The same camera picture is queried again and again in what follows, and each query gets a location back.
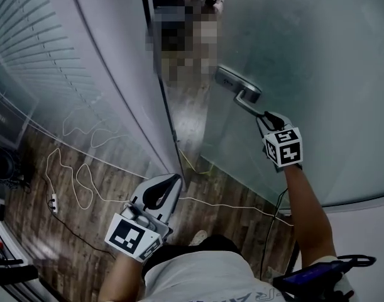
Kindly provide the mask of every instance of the power strip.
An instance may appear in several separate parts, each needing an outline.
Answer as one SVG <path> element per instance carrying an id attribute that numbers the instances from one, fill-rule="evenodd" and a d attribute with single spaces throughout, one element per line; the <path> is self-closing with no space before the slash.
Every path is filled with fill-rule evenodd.
<path id="1" fill-rule="evenodd" d="M 56 197 L 56 194 L 52 194 L 52 211 L 56 214 L 58 213 L 58 199 Z"/>

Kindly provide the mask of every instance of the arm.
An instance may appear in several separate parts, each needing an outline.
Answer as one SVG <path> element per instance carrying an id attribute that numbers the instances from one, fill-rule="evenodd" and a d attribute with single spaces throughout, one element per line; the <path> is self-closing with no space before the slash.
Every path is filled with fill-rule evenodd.
<path id="1" fill-rule="evenodd" d="M 289 165 L 284 171 L 295 238 L 302 253 L 302 267 L 324 256 L 336 256 L 329 219 L 305 174 L 296 165 Z"/>
<path id="2" fill-rule="evenodd" d="M 119 254 L 106 276 L 98 301 L 135 302 L 140 286 L 143 265 L 135 259 Z"/>

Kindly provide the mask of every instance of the door handle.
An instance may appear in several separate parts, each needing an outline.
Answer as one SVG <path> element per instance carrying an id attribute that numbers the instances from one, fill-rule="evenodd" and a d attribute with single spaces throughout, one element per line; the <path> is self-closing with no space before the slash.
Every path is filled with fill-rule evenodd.
<path id="1" fill-rule="evenodd" d="M 259 87 L 252 85 L 240 75 L 225 69 L 223 66 L 217 68 L 214 78 L 219 85 L 236 94 L 234 102 L 237 105 L 254 116 L 264 116 L 264 113 L 255 110 L 247 103 L 257 102 L 261 94 Z"/>
<path id="2" fill-rule="evenodd" d="M 254 115 L 254 116 L 259 116 L 259 117 L 264 117 L 265 114 L 262 113 L 262 112 L 259 112 L 257 110 L 255 110 L 253 107 L 251 107 L 247 102 L 245 102 L 245 100 L 243 99 L 243 97 L 245 96 L 246 92 L 244 89 L 241 89 L 237 95 L 235 96 L 234 98 L 234 102 L 239 105 L 240 107 L 242 107 L 245 111 L 249 112 L 250 114 Z"/>

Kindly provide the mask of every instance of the fiducial marker cube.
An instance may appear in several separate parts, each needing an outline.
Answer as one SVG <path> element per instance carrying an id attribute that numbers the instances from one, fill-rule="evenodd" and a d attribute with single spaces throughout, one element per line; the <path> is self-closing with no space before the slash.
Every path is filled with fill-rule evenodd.
<path id="1" fill-rule="evenodd" d="M 159 233 L 117 213 L 109 226 L 105 242 L 139 262 L 144 262 L 163 244 Z"/>
<path id="2" fill-rule="evenodd" d="M 298 128 L 265 135 L 263 143 L 269 157 L 278 167 L 303 161 L 302 137 Z"/>

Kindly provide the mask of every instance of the wooden floor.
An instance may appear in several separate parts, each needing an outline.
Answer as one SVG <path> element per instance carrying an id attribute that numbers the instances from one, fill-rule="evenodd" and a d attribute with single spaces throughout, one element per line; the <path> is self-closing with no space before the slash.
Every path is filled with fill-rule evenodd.
<path id="1" fill-rule="evenodd" d="M 58 146 L 62 151 L 63 164 L 76 170 L 82 163 L 88 162 L 96 187 L 104 198 L 128 199 L 143 180 L 97 160 L 89 160 L 77 151 L 57 145 L 49 137 L 31 128 L 26 132 L 24 140 L 22 153 L 27 162 L 31 159 L 36 173 L 29 194 L 17 189 L 8 195 L 6 223 L 35 259 L 40 276 L 65 299 L 96 301 L 104 275 L 113 259 L 84 244 L 51 216 L 45 199 L 47 196 L 50 198 L 52 193 L 44 177 L 46 157 Z M 121 204 L 104 203 L 94 197 L 90 208 L 81 210 L 73 194 L 71 173 L 58 164 L 57 154 L 50 162 L 48 174 L 58 195 L 58 217 L 91 245 L 116 254 L 104 243 L 104 237 L 113 213 L 121 211 Z M 79 179 L 91 187 L 85 174 L 81 173 Z M 75 188 L 80 203 L 85 206 L 90 200 L 90 194 L 78 185 Z M 210 203 L 255 206 L 268 213 L 275 210 L 272 204 L 216 168 L 213 168 L 211 176 L 193 175 L 189 190 L 183 196 Z M 174 229 L 170 243 L 187 245 L 200 229 L 223 234 L 234 240 L 253 272 L 258 275 L 270 220 L 270 217 L 254 210 L 210 207 L 195 201 L 180 200 L 170 221 Z M 276 221 L 268 245 L 265 269 L 270 266 L 277 272 L 285 272 L 293 244 L 293 228 Z"/>
<path id="2" fill-rule="evenodd" d="M 210 48 L 213 53 L 215 45 L 209 44 Z M 168 84 L 168 101 L 178 145 L 192 163 L 197 164 L 198 171 L 209 168 L 209 164 L 199 158 L 199 148 L 204 134 L 209 78 L 213 65 L 210 60 L 212 53 L 204 55 L 202 50 L 207 48 L 200 48 L 196 44 L 190 52 L 177 52 L 175 55 L 167 53 L 163 62 L 163 76 Z M 50 198 L 52 190 L 46 184 L 45 168 L 47 155 L 57 147 L 62 151 L 62 164 L 73 167 L 75 171 L 83 163 L 90 165 L 95 185 L 103 198 L 128 199 L 143 178 L 86 157 L 32 128 L 28 128 L 24 135 L 20 152 L 26 162 L 34 165 L 36 172 L 29 194 L 20 189 L 8 194 L 6 223 L 34 258 L 40 276 L 52 288 L 70 301 L 96 301 L 104 275 L 112 266 L 113 259 L 109 254 L 86 245 L 50 214 L 46 198 Z M 214 167 L 209 176 L 198 175 L 185 161 L 182 163 L 189 185 L 189 190 L 182 196 L 212 204 L 254 206 L 267 213 L 274 213 L 275 207 L 272 204 L 223 171 Z M 72 190 L 72 175 L 69 169 L 58 164 L 58 154 L 51 157 L 48 174 L 58 196 L 57 216 L 95 248 L 116 254 L 114 249 L 104 243 L 104 237 L 113 214 L 121 211 L 122 204 L 105 203 L 94 194 L 90 208 L 80 209 Z M 79 180 L 91 187 L 85 169 L 79 174 Z M 77 184 L 75 188 L 80 204 L 87 206 L 91 194 Z M 270 217 L 255 210 L 210 207 L 187 199 L 180 200 L 170 220 L 174 233 L 169 242 L 187 245 L 200 229 L 209 234 L 223 234 L 235 242 L 258 277 L 270 222 Z M 294 243 L 293 228 L 276 220 L 268 243 L 264 270 L 271 267 L 284 273 Z"/>

